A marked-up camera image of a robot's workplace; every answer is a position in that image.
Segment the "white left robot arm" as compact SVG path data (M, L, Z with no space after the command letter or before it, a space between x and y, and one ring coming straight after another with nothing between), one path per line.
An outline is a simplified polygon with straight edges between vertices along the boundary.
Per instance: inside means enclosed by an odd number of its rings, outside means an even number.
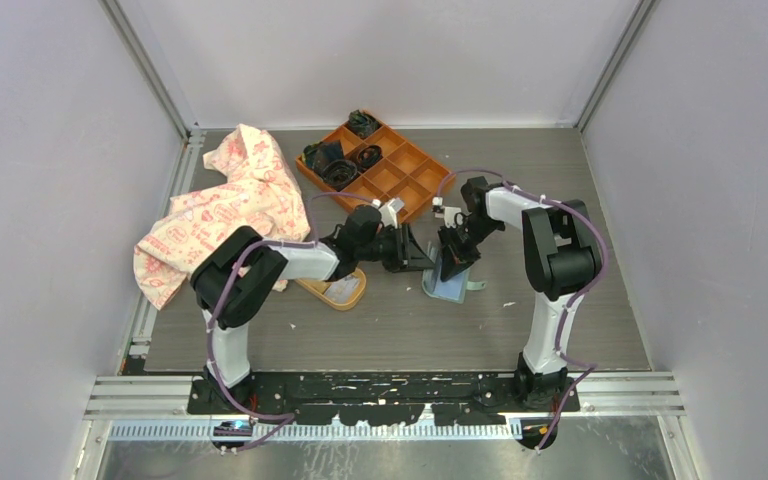
M378 262L390 273L433 268L410 225L400 221L403 208L399 198L361 204L331 234L307 242L265 238L243 226L196 268L190 285L206 322L206 369L216 381L217 405L237 413L250 403L248 324L277 282L334 282L361 262Z

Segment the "green card holder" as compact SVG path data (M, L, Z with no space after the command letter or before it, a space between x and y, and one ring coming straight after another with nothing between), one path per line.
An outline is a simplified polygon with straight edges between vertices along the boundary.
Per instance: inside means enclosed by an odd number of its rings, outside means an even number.
M481 291L486 288L486 280L473 281L470 279L470 268L456 274L449 280L443 280L440 249L433 242L429 242L427 254L434 261L434 266L432 269L423 271L421 288L430 298L462 304L468 292Z

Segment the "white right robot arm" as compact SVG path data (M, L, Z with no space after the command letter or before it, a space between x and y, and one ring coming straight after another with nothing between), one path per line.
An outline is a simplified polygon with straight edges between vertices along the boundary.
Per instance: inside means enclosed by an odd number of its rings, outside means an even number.
M527 410L542 409L568 386L569 329L586 293L605 267L607 246L579 200L559 202L483 176L465 182L466 208L444 205L435 195L432 210L444 224L438 231L437 278L450 281L480 258L479 245L508 227L522 234L526 277L535 292L529 338L519 354L512 390Z

